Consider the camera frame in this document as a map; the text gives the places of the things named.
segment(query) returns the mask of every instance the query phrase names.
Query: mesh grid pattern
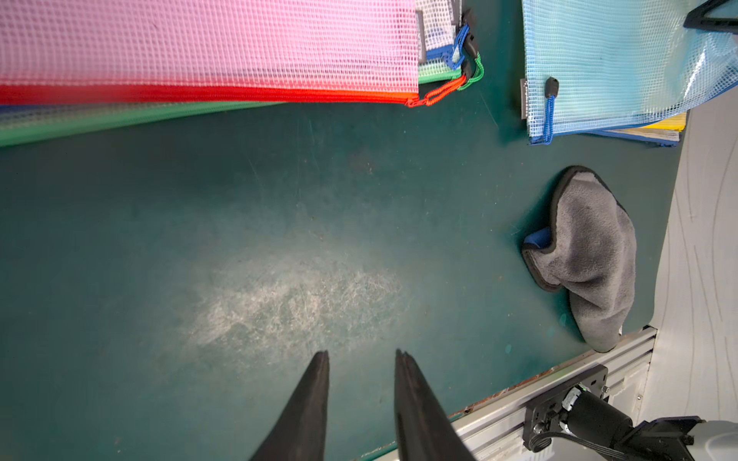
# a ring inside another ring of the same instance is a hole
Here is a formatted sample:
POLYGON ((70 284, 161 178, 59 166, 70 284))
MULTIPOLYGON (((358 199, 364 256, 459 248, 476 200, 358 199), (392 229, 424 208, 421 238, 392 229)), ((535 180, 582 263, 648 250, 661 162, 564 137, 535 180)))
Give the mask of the mesh grid pattern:
POLYGON ((170 105, 175 105, 175 103, 21 105, 12 108, 0 106, 0 131, 118 114, 131 109, 158 108, 170 105))
POLYGON ((425 49, 436 49, 454 43, 456 27, 450 0, 415 0, 415 8, 423 12, 425 49))
POLYGON ((433 75, 446 74, 447 72, 451 72, 451 68, 440 58, 429 60, 427 63, 418 66, 418 78, 421 80, 430 78, 433 75))
POLYGON ((413 0, 6 0, 0 40, 3 85, 418 91, 413 0))
POLYGON ((523 0, 530 136, 543 132, 549 77, 555 134, 657 122, 738 83, 732 36, 682 27, 699 3, 523 0))

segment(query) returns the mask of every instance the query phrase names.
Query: metal frame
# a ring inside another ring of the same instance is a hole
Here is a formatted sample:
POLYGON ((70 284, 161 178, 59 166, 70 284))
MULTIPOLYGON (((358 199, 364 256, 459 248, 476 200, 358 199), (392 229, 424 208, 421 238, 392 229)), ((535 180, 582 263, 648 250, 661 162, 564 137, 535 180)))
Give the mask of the metal frame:
MULTIPOLYGON (((590 351, 517 387, 506 389, 470 406, 464 410, 468 414, 454 421, 452 426, 464 445, 480 461, 502 460, 522 454, 525 451, 522 438, 525 404, 529 400, 596 364, 607 367, 608 392, 611 396, 617 395, 624 391, 631 377, 645 376, 655 340, 656 329, 653 327, 627 335, 608 353, 590 351)), ((399 461, 397 450, 376 459, 399 461)))

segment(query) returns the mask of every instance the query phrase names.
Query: green zipper pull cord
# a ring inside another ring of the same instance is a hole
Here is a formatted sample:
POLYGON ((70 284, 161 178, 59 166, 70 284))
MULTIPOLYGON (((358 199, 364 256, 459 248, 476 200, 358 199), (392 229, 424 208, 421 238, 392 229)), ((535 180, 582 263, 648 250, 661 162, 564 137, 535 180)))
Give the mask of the green zipper pull cord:
POLYGON ((476 70, 474 70, 474 76, 470 78, 466 83, 464 83, 461 87, 459 87, 458 91, 463 91, 469 87, 469 85, 472 85, 473 83, 478 82, 479 80, 482 80, 482 77, 484 77, 484 66, 482 66, 482 56, 477 53, 477 57, 474 59, 474 62, 477 64, 476 70))

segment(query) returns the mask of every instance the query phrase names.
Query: red zipper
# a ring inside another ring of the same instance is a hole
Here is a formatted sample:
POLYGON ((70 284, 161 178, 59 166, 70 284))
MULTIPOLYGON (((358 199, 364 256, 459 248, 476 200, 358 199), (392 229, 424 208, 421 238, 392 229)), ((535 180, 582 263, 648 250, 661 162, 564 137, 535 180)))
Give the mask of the red zipper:
POLYGON ((0 104, 200 103, 398 103, 418 101, 415 93, 172 85, 0 85, 0 104))

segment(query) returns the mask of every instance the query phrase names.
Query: white scuff mark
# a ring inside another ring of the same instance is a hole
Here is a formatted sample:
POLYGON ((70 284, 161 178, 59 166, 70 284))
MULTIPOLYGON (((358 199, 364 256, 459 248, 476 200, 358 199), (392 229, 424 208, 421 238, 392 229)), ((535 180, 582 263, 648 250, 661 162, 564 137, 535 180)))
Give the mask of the white scuff mark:
POLYGON ((389 271, 326 258, 250 260, 203 286, 203 307, 187 337, 244 359, 281 360, 374 340, 406 303, 389 271), (244 284, 234 281, 247 274, 244 284))

